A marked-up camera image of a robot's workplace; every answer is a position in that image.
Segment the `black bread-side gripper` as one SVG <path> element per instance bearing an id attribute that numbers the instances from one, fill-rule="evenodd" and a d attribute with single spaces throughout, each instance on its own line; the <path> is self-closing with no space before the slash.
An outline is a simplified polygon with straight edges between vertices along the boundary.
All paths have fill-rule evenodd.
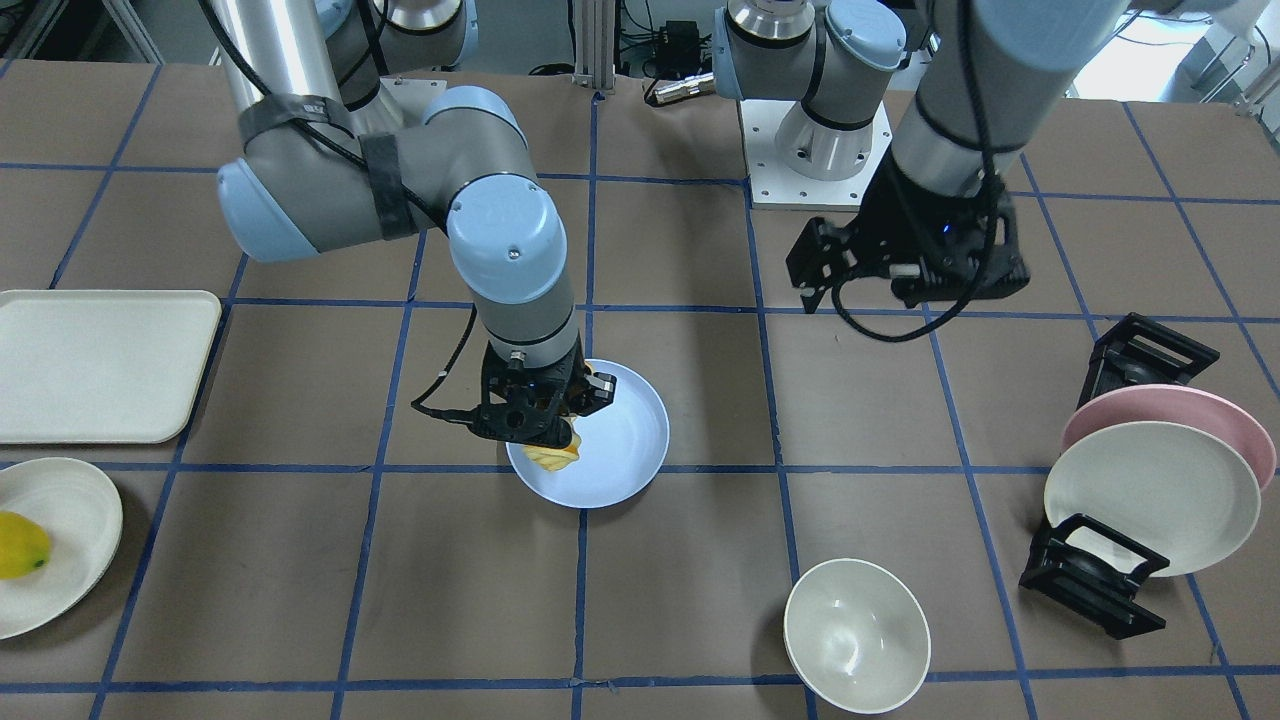
<path id="1" fill-rule="evenodd" d="M 481 401 L 470 413 L 468 429 L 513 445 L 564 448 L 571 416 L 590 416 L 614 402 L 617 378 L 589 372 L 575 345 L 548 366 L 531 368 L 488 347 L 481 365 Z"/>

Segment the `black rack-side gripper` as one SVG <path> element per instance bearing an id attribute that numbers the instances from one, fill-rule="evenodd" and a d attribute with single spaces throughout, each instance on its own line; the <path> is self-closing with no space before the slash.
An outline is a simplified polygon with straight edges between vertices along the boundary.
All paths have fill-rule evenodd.
<path id="1" fill-rule="evenodd" d="M 785 264 L 805 314 L 831 293 L 847 314 L 841 288 L 855 279 L 891 282 L 906 307 L 954 302 L 975 275 L 986 242 L 989 202 L 934 193 L 910 179 L 892 158 L 877 169 L 858 217 L 836 225 L 813 217 Z"/>

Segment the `robot arm near plate rack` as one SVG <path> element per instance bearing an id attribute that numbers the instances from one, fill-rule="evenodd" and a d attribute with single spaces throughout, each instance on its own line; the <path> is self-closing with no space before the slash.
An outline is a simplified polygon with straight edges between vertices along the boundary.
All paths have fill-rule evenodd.
<path id="1" fill-rule="evenodd" d="M 808 222 L 787 258 L 805 313 L 842 288 L 887 278 L 908 307 L 1004 299 L 1029 274 L 1004 173 L 1076 73 L 1105 44 L 1125 1 L 919 1 L 940 40 L 897 135 L 844 227 Z M 785 104 L 767 133 L 791 173 L 832 184 L 878 141 L 874 120 L 892 77 L 915 53 L 899 13 L 879 1 L 731 1 L 716 15 L 710 85 L 742 105 Z M 567 324 L 499 328 L 479 300 L 489 340 L 477 374 L 474 432 L 526 450 L 563 447 L 576 416 L 626 398 L 617 372 L 561 347 Z"/>

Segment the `robot arm with bread gripper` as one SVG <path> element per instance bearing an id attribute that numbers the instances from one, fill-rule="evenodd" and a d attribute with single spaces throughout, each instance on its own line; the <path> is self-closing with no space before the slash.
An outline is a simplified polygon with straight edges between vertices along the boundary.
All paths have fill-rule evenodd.
<path id="1" fill-rule="evenodd" d="M 564 224 L 497 94 L 451 86 L 415 123 L 365 128 L 314 3 L 200 6 L 239 113 L 242 154 L 219 169 L 218 197 L 244 254 L 296 261 L 436 227 L 499 357 L 580 354 Z"/>

